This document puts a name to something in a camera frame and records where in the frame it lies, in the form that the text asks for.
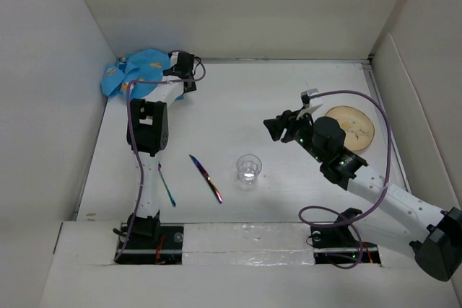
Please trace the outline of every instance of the purple cable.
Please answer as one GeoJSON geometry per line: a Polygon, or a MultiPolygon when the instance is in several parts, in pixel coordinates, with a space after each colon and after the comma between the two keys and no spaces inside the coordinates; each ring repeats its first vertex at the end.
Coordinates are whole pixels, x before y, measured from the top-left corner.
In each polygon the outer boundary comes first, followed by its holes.
{"type": "Polygon", "coordinates": [[[369,208],[366,212],[364,212],[360,216],[357,216],[357,217],[352,218],[352,219],[346,219],[339,212],[337,212],[337,211],[335,211],[335,210],[333,210],[331,208],[322,207],[322,206],[306,206],[306,207],[300,209],[300,212],[298,212],[298,218],[300,219],[300,221],[302,223],[304,223],[304,224],[307,224],[310,227],[314,226],[314,227],[317,227],[319,229],[330,229],[330,228],[338,227],[338,226],[350,226],[353,229],[353,231],[357,235],[358,241],[359,241],[359,257],[358,257],[357,261],[355,263],[353,263],[351,266],[348,266],[348,267],[341,267],[341,266],[338,266],[338,265],[334,264],[338,268],[348,270],[350,268],[356,267],[359,263],[361,263],[362,254],[364,253],[364,245],[362,244],[361,236],[359,235],[359,232],[358,232],[357,228],[353,225],[353,223],[356,222],[356,221],[359,221],[361,219],[364,219],[366,216],[370,215],[373,211],[375,211],[379,207],[379,205],[383,202],[383,200],[385,200],[385,196],[387,194],[387,189],[388,189],[387,184],[388,184],[388,182],[390,180],[390,170],[391,170],[391,127],[390,127],[390,122],[388,120],[388,117],[387,117],[384,109],[380,106],[380,104],[378,102],[376,102],[373,98],[371,98],[369,95],[363,94],[361,92],[355,92],[354,90],[336,90],[336,91],[332,91],[332,92],[325,92],[325,93],[315,94],[315,95],[311,96],[311,98],[326,97],[326,96],[335,95],[335,94],[354,94],[354,95],[359,95],[360,97],[364,97],[365,99],[368,99],[369,101],[371,101],[372,104],[374,104],[374,106],[376,106],[376,108],[382,114],[383,119],[385,120],[386,128],[387,128],[387,159],[386,159],[385,179],[383,180],[383,186],[385,188],[382,190],[382,193],[380,194],[380,197],[377,200],[377,202],[375,202],[374,205],[371,208],[369,208]],[[344,221],[338,221],[338,222],[330,223],[330,224],[319,224],[319,223],[308,221],[305,218],[303,218],[302,214],[303,214],[303,212],[308,211],[310,209],[320,209],[322,211],[331,212],[333,214],[336,214],[337,216],[340,216],[344,221]]]}
{"type": "Polygon", "coordinates": [[[119,259],[119,257],[122,255],[123,251],[127,247],[128,239],[130,238],[131,230],[133,229],[135,216],[136,216],[136,213],[138,212],[138,208],[139,208],[139,204],[140,204],[140,200],[141,200],[141,195],[143,193],[143,184],[144,184],[143,163],[141,162],[141,157],[139,156],[138,147],[136,146],[135,133],[134,133],[134,129],[133,129],[133,121],[131,119],[131,109],[130,109],[131,87],[134,86],[136,83],[141,83],[141,84],[169,84],[169,83],[180,83],[180,82],[199,82],[202,79],[204,79],[204,77],[206,75],[206,69],[205,69],[204,64],[202,63],[202,60],[199,57],[197,57],[197,60],[198,60],[199,65],[201,66],[202,71],[203,71],[202,76],[199,77],[198,79],[173,79],[173,80],[170,80],[170,81],[158,81],[158,82],[133,80],[133,81],[130,81],[127,84],[126,102],[127,102],[128,132],[130,133],[130,140],[131,140],[131,146],[133,148],[133,153],[135,154],[136,161],[138,162],[138,165],[139,165],[140,178],[139,178],[139,190],[138,190],[138,195],[136,197],[135,208],[134,208],[132,217],[130,218],[130,223],[128,223],[128,229],[127,229],[127,233],[125,235],[125,240],[123,241],[121,250],[114,257],[114,261],[117,261],[119,259]]]}

